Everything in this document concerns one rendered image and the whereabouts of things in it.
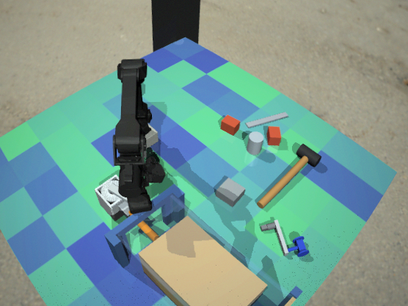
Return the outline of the mallet with wooden handle and black head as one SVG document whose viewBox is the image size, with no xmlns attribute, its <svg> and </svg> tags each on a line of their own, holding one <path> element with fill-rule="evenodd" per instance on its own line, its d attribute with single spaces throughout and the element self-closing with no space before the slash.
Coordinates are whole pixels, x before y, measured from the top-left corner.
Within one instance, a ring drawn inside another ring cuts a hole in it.
<svg viewBox="0 0 408 306">
<path fill-rule="evenodd" d="M 279 191 L 298 173 L 298 171 L 306 165 L 306 163 L 311 164 L 316 167 L 320 162 L 321 156 L 317 154 L 314 150 L 311 150 L 306 145 L 302 144 L 297 150 L 296 154 L 301 157 L 301 159 L 294 165 L 294 167 L 287 172 L 284 177 L 282 177 L 270 190 L 265 194 L 258 202 L 257 205 L 263 208 L 273 197 L 275 197 Z"/>
</svg>

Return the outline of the orange-red block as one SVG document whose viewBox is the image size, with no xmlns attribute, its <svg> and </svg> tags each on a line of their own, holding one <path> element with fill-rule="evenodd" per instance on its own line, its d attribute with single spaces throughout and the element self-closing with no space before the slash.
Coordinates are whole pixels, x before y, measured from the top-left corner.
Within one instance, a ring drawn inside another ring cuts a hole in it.
<svg viewBox="0 0 408 306">
<path fill-rule="evenodd" d="M 280 127 L 268 126 L 267 129 L 268 145 L 280 146 Z"/>
<path fill-rule="evenodd" d="M 221 122 L 221 128 L 223 131 L 234 135 L 240 127 L 240 120 L 237 120 L 234 117 L 231 117 L 230 115 L 227 115 Z"/>
</svg>

